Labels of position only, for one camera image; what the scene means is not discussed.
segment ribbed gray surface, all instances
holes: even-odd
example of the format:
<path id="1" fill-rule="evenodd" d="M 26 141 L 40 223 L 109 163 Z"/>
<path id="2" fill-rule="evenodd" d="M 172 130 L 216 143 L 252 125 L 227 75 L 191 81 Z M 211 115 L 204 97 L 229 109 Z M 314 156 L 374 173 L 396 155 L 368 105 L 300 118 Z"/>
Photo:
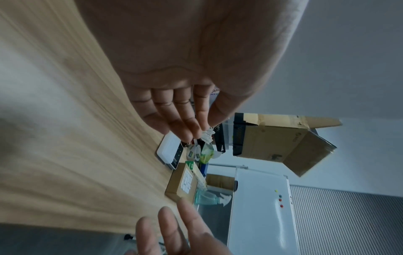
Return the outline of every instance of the ribbed gray surface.
<path id="1" fill-rule="evenodd" d="M 291 185 L 300 255 L 403 254 L 403 198 Z"/>

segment wall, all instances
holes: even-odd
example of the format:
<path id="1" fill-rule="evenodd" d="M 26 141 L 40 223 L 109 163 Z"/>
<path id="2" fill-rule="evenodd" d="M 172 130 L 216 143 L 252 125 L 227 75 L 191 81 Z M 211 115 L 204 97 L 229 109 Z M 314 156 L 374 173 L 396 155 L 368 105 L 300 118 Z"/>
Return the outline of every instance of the wall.
<path id="1" fill-rule="evenodd" d="M 403 118 L 402 10 L 394 0 L 310 0 L 267 86 L 239 112 Z"/>
<path id="2" fill-rule="evenodd" d="M 337 149 L 301 178 L 281 163 L 234 157 L 232 148 L 211 163 L 285 174 L 294 185 L 403 197 L 403 119 L 341 121 L 343 126 L 318 129 Z M 224 168 L 218 174 L 229 173 Z"/>

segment wood grain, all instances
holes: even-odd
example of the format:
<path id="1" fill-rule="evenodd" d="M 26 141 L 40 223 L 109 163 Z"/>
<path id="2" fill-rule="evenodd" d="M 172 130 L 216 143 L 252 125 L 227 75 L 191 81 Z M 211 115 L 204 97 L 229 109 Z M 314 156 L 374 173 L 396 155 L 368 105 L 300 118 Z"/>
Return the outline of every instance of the wood grain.
<path id="1" fill-rule="evenodd" d="M 162 135 L 73 1 L 0 2 L 0 222 L 133 233 L 162 206 Z"/>

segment label on box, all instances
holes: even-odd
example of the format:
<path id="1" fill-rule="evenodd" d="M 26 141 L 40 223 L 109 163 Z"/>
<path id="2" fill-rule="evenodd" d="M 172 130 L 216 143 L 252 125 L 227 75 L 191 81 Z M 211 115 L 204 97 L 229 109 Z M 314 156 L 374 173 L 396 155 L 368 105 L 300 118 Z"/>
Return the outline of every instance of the label on box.
<path id="1" fill-rule="evenodd" d="M 185 173 L 183 173 L 183 178 L 182 178 L 182 184 L 181 184 L 181 189 L 189 194 L 190 189 L 192 188 L 192 179 L 193 179 L 193 174 L 189 172 L 188 169 L 185 169 Z"/>

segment human hand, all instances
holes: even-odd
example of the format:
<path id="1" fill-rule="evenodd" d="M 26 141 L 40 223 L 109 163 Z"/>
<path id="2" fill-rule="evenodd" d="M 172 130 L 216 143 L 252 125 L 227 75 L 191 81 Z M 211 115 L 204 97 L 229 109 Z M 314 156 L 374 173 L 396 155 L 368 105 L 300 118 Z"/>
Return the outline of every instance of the human hand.
<path id="1" fill-rule="evenodd" d="M 76 4 L 143 121 L 189 142 L 266 83 L 307 0 Z M 192 85 L 197 119 L 189 102 Z M 215 85 L 221 91 L 209 109 Z"/>
<path id="2" fill-rule="evenodd" d="M 199 213 L 192 205 L 181 199 L 179 214 L 188 230 L 190 247 L 180 229 L 172 210 L 163 207 L 158 213 L 161 234 L 168 255 L 231 255 L 230 250 L 215 239 Z M 160 255 L 161 249 L 148 218 L 141 218 L 136 224 L 137 250 L 140 255 Z M 125 255 L 135 255 L 128 251 Z"/>

